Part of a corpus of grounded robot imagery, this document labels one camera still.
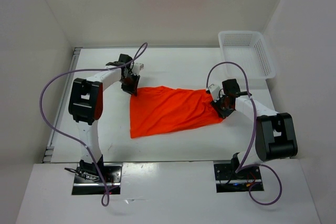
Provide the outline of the orange mesh shorts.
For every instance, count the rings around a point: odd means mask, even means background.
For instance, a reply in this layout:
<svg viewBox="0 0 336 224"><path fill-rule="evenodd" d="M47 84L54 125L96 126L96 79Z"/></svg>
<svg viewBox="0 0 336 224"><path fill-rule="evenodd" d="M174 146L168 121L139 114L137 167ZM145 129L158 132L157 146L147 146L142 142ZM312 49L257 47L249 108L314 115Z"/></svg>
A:
<svg viewBox="0 0 336 224"><path fill-rule="evenodd" d="M139 88L130 98L130 136L139 138L192 130L223 121L204 89Z"/></svg>

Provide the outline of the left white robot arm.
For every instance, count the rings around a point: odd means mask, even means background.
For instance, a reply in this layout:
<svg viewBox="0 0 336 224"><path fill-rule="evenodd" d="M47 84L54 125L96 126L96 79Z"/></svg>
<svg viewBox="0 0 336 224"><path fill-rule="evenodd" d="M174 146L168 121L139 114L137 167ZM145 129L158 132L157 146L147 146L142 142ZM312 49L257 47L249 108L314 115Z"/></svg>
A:
<svg viewBox="0 0 336 224"><path fill-rule="evenodd" d="M79 171L86 173L93 182L105 175L103 154L99 147L98 121L103 112L103 93L116 82L121 89L137 95L140 71L144 64L135 63L129 55L121 54L118 61L106 64L105 71L86 79L76 78L72 83L68 111L72 115L82 142Z"/></svg>

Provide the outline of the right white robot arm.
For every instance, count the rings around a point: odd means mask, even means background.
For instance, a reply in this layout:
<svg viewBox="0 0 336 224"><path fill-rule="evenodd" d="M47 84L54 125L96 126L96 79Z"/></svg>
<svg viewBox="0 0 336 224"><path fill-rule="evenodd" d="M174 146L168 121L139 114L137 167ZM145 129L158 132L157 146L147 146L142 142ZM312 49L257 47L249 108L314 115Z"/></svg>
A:
<svg viewBox="0 0 336 224"><path fill-rule="evenodd" d="M297 155L296 133L289 113L277 112L254 100L251 93L240 89L235 79L223 81L221 87L211 84L206 92L212 96L211 106L220 118L238 112L253 123L247 150L232 158L230 172L235 178L243 178L253 166Z"/></svg>

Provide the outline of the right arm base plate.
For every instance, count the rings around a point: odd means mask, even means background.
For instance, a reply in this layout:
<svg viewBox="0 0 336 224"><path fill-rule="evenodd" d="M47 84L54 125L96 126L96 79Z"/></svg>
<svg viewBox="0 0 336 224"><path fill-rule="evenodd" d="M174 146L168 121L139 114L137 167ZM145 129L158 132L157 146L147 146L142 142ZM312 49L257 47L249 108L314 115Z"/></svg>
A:
<svg viewBox="0 0 336 224"><path fill-rule="evenodd" d="M214 162L217 193L264 191L258 168L248 168L235 173L230 161Z"/></svg>

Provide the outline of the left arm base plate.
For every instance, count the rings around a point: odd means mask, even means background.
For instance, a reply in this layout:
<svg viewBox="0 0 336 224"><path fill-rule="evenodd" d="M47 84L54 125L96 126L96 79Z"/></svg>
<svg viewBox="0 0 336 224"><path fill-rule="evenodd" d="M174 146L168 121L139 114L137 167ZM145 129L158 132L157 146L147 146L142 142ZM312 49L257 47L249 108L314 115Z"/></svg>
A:
<svg viewBox="0 0 336 224"><path fill-rule="evenodd" d="M104 180L109 189L110 195L119 195L121 190L122 164L105 163ZM72 195L103 195L105 188L101 178L98 175L92 175L87 172L81 172L79 164L76 169L66 168L74 173L72 186Z"/></svg>

